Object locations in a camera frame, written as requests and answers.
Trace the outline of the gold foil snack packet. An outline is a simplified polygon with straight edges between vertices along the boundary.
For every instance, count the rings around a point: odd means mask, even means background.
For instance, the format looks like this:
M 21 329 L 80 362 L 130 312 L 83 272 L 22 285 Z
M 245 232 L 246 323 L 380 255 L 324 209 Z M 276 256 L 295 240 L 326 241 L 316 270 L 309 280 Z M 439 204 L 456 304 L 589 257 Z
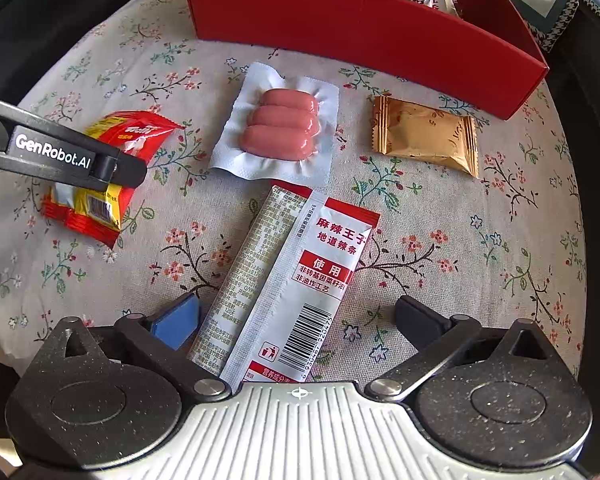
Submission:
M 479 177 L 475 119 L 443 110 L 376 96 L 373 104 L 372 150 L 419 162 L 430 162 Z

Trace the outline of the red cardboard box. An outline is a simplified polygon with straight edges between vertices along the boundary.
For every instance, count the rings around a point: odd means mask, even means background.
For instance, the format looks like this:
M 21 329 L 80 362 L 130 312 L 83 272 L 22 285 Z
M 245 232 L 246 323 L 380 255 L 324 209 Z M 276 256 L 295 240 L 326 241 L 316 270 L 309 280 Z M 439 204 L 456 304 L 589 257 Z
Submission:
M 187 0 L 199 38 L 333 58 L 422 84 L 501 119 L 548 72 L 510 0 Z

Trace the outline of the red white spicy strip packet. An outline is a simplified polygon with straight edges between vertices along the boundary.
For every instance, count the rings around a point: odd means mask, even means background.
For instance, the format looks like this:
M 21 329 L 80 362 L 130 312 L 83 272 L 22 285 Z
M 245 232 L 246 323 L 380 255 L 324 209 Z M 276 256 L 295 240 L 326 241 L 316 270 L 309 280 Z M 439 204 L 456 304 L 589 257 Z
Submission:
M 272 186 L 189 359 L 232 387 L 305 382 L 379 219 L 309 188 Z

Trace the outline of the floral tablecloth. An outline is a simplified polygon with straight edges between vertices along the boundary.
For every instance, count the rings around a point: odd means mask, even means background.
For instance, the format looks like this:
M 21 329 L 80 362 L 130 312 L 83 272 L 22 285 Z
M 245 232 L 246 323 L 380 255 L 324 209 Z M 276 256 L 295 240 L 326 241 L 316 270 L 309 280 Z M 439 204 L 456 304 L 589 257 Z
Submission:
M 248 67 L 323 79 L 340 90 L 330 196 L 380 215 L 312 370 L 367 382 L 411 348 L 396 298 L 486 326 L 534 318 L 572 370 L 580 364 L 586 264 L 576 175 L 550 90 L 506 122 L 457 99 L 359 65 L 197 39 L 186 0 L 131 0 L 83 36 L 22 100 L 84 129 L 116 110 L 180 125 L 148 166 L 114 247 L 42 216 L 46 184 L 0 171 L 0 359 L 26 367 L 64 316 L 109 325 L 183 292 L 211 302 L 268 185 L 208 166 Z M 374 153 L 376 96 L 475 119 L 478 178 Z

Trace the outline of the vacuum packed pink sausages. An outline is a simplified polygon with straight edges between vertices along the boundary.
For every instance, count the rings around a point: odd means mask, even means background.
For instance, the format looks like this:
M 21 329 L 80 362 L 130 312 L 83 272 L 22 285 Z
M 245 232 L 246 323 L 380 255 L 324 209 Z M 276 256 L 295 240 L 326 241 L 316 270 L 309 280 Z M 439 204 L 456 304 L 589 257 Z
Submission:
M 209 166 L 244 180 L 324 188 L 332 168 L 339 90 L 310 77 L 283 78 L 254 62 Z

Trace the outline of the red yellow snack packet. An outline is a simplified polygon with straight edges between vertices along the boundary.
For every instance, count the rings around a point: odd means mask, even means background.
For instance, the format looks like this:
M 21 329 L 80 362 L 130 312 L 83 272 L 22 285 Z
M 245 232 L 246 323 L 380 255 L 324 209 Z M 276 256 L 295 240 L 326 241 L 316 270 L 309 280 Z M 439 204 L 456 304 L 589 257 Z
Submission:
M 144 182 L 147 164 L 171 133 L 176 122 L 150 110 L 113 112 L 85 130 L 85 134 L 116 148 L 120 156 L 106 161 L 108 186 L 92 188 L 55 183 L 42 201 L 42 215 L 66 228 L 114 247 L 122 232 L 123 214 L 134 190 Z

